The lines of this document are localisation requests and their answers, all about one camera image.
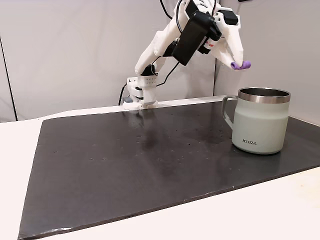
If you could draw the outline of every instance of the mug text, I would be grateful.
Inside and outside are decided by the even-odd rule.
[[[248,140],[243,139],[242,142],[246,143],[246,144],[257,145],[257,143],[255,141],[248,141]]]

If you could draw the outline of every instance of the mug handle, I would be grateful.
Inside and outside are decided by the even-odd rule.
[[[226,121],[226,123],[229,125],[229,127],[231,129],[233,129],[234,124],[226,112],[226,104],[227,104],[228,99],[238,99],[238,96],[225,96],[222,100],[221,112],[222,112],[223,119]]]

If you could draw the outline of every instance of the stainless steel rim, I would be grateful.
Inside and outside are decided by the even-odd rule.
[[[238,97],[253,103],[284,104],[290,101],[291,93],[268,87],[245,87],[239,90]]]

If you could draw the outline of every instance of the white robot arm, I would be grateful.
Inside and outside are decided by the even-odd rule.
[[[250,62],[243,61],[240,28],[240,16],[216,0],[179,0],[169,24],[157,31],[140,56],[135,66],[138,77],[127,79],[130,97],[124,98],[123,107],[138,110],[157,106],[157,75],[169,57],[185,66],[195,51],[210,52],[231,69],[249,68]]]

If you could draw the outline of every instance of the black cable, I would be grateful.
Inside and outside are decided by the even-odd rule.
[[[5,72],[6,72],[6,78],[8,79],[8,85],[9,85],[9,90],[10,90],[10,95],[11,95],[11,101],[12,101],[12,107],[13,107],[13,111],[14,111],[14,116],[15,116],[15,120],[18,121],[16,106],[15,106],[14,96],[13,96],[12,90],[11,90],[11,84],[10,84],[10,80],[9,80],[9,74],[8,74],[7,63],[6,63],[6,59],[5,59],[4,48],[2,46],[1,36],[0,36],[0,44],[1,44],[1,49],[2,49],[2,55],[3,55]]]
[[[179,0],[178,4],[176,6],[176,14],[175,14],[175,21],[176,21],[176,24],[178,26],[180,33],[182,33],[182,28],[179,23],[179,7],[180,7],[181,2],[182,2],[182,0]]]
[[[154,61],[153,61],[153,63],[151,64],[151,72],[153,73],[153,75],[155,75],[155,76],[158,76],[159,75],[159,73],[157,73],[157,72],[154,72],[153,70],[152,70],[152,66],[154,65],[154,63],[159,59],[159,58],[161,58],[162,56],[158,56]]]
[[[164,82],[163,83],[160,83],[160,84],[158,84],[157,85],[157,87],[159,87],[159,86],[161,86],[161,85],[163,85],[163,84],[165,84],[166,83],[166,81],[167,81],[167,79],[168,79],[168,77],[170,76],[170,74],[172,74],[172,72],[176,69],[176,67],[179,65],[179,62],[177,62],[177,64],[172,68],[172,70],[168,73],[168,75],[165,77],[165,80],[164,80]]]
[[[123,87],[122,87],[122,90],[121,90],[121,93],[120,93],[120,98],[119,98],[119,103],[118,103],[118,106],[121,105],[121,100],[122,100],[122,94],[124,93],[124,90],[125,90],[125,87],[127,86],[127,84],[125,84]]]
[[[211,14],[211,16],[214,16],[216,6],[217,6],[217,0],[214,0],[214,6],[213,6],[213,9],[212,9],[212,14]]]
[[[164,11],[165,15],[166,15],[168,18],[172,19],[172,16],[170,16],[170,15],[168,14],[168,12],[167,12],[167,10],[166,10],[166,7],[165,7],[164,3],[162,2],[162,0],[160,0],[160,3],[161,3],[161,6],[162,6],[162,8],[163,8],[163,11]]]

